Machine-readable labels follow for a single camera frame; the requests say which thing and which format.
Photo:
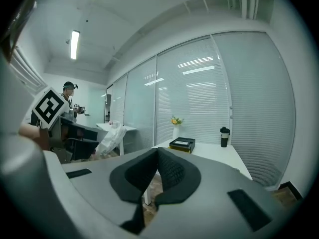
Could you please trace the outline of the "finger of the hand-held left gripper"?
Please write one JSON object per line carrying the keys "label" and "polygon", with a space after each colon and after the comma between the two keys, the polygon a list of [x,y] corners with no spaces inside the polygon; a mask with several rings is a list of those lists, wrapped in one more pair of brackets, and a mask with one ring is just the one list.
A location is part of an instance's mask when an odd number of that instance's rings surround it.
{"label": "finger of the hand-held left gripper", "polygon": [[106,134],[105,130],[98,129],[95,127],[88,127],[72,120],[68,120],[65,117],[60,116],[60,126],[61,126],[61,139],[63,141],[74,138],[79,140],[92,140],[101,142]]}

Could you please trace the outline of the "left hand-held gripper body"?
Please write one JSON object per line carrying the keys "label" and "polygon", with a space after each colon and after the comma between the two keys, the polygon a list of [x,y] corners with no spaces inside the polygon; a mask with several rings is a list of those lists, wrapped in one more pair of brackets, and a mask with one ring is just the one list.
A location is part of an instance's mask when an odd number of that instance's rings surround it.
{"label": "left hand-held gripper body", "polygon": [[66,149],[69,121],[64,116],[69,111],[67,101],[52,87],[44,92],[32,108],[41,126],[47,130],[50,151],[57,155],[61,163],[69,163],[72,156]]}

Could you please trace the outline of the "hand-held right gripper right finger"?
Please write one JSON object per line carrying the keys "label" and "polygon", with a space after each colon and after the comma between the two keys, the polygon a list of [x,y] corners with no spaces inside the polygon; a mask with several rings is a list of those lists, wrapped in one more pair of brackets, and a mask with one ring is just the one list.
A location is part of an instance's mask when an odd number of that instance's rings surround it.
{"label": "hand-held right gripper right finger", "polygon": [[201,181],[182,203],[159,205],[147,239],[272,239],[282,224],[282,205],[235,168],[163,147],[197,167]]}

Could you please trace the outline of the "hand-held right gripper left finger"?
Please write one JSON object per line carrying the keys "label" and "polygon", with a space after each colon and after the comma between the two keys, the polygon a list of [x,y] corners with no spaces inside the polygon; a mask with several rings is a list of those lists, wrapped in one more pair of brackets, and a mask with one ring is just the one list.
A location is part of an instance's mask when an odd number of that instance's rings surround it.
{"label": "hand-held right gripper left finger", "polygon": [[63,164],[67,178],[99,214],[143,239],[142,196],[157,168],[157,149],[144,149],[98,161]]}

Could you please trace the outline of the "yellow tissue box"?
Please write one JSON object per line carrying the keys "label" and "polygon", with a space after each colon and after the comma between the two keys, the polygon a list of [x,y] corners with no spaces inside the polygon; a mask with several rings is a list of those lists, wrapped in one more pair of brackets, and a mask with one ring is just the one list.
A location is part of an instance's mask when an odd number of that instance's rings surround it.
{"label": "yellow tissue box", "polygon": [[182,151],[182,152],[191,154],[191,149],[190,149],[190,148],[180,147],[180,146],[174,146],[174,145],[170,145],[168,148],[169,148],[169,149],[173,149],[173,150],[177,150],[177,151]]}

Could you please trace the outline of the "black and yellow box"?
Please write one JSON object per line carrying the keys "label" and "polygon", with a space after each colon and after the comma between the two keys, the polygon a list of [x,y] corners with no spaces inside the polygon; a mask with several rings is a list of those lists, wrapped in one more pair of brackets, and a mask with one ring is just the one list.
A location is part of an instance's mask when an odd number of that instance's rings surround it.
{"label": "black and yellow box", "polygon": [[174,146],[186,147],[186,148],[190,148],[191,152],[193,152],[195,148],[195,143],[196,141],[193,138],[178,137],[177,139],[170,142],[169,146],[174,145]]}

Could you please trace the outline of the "person's left forearm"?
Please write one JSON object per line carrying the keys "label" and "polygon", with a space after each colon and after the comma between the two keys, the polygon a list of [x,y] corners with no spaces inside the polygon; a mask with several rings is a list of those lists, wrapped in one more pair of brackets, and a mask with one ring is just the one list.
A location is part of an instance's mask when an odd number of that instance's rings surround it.
{"label": "person's left forearm", "polygon": [[39,128],[28,123],[22,124],[18,134],[35,142],[42,150],[49,151],[49,134],[46,128]]}

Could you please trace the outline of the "black drinking bottle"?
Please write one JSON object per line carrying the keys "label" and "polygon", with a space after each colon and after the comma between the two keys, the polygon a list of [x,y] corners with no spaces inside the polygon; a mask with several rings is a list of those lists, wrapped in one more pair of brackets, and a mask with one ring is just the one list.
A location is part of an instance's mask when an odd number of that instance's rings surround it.
{"label": "black drinking bottle", "polygon": [[222,127],[220,129],[220,133],[221,133],[221,142],[220,145],[221,147],[227,147],[228,145],[228,139],[230,136],[230,129],[226,128],[226,127]]}

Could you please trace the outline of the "long ceiling light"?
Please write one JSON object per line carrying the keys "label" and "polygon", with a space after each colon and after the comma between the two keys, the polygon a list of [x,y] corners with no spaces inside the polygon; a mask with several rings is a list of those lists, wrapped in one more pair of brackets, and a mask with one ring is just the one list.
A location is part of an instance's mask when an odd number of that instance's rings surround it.
{"label": "long ceiling light", "polygon": [[79,41],[80,32],[79,31],[72,31],[71,34],[71,42],[70,42],[70,58],[76,60],[77,57],[77,45]]}

